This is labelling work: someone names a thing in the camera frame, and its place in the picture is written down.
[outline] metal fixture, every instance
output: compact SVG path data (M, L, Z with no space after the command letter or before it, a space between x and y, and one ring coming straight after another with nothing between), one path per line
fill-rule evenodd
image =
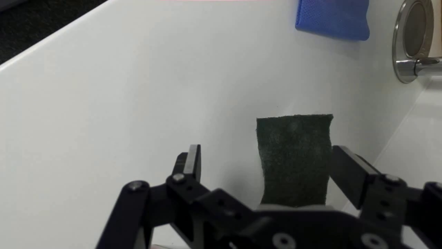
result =
M139 190L143 185L144 185L144 181L133 181L133 182L130 182L130 189Z
M389 243L376 233L364 233L361 240L369 249L389 249Z
M431 0L405 0L393 38L393 63L398 78L411 82L418 76L442 73L442 58L430 58L434 33Z
M386 174L386 179L387 179L389 182L393 182L393 183L401 182L401 178L400 178L400 177L391 175L391 174Z
M172 178L173 178L176 182L184 182L184 181L186 181L186 175L181 174L181 172L175 174Z
M296 249L296 240L289 233L278 232L273 242L277 249Z

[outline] white surface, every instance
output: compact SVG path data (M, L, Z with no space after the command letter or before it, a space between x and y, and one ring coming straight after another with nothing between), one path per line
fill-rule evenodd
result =
M368 42L298 31L296 4L108 1L5 63L2 246L94 247L121 186L193 142L204 182L256 206L256 117L335 113L333 143L373 160L422 88L391 66L401 1L372 0Z
M409 185L423 188L429 181L442 182L442 80L419 96L398 130L376 159L382 170L400 175ZM414 247L423 247L414 232L407 232Z

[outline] screw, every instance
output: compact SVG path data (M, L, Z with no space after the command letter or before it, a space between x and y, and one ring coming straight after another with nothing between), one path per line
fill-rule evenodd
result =
M387 179L389 182L393 182L393 183L401 182L401 178L397 177L397 175L386 174L385 177L386 177L386 179Z
M175 179L175 182L177 182L177 183L180 183L180 182L184 182L184 181L186 181L186 175L184 175L184 174L181 174L181 172L175 174L172 178L173 178L173 179Z
M369 249L389 249L389 243L376 233L364 233L361 240Z
M234 242L230 242L231 249L238 249L238 246Z
M144 185L143 181L133 181L133 182L130 182L130 189L132 190L139 190L143 185Z
M285 232L275 233L273 242L277 249L296 249L295 237Z

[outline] dark green cloth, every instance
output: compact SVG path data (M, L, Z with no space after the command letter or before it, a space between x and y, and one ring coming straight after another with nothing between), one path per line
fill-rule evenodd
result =
M332 114L299 114L257 120L266 178L263 203L325 204L332 118Z

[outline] blue cloth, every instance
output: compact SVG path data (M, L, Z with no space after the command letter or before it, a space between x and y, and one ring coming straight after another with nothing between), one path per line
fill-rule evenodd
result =
M369 0L300 0L296 27L344 40L368 40Z

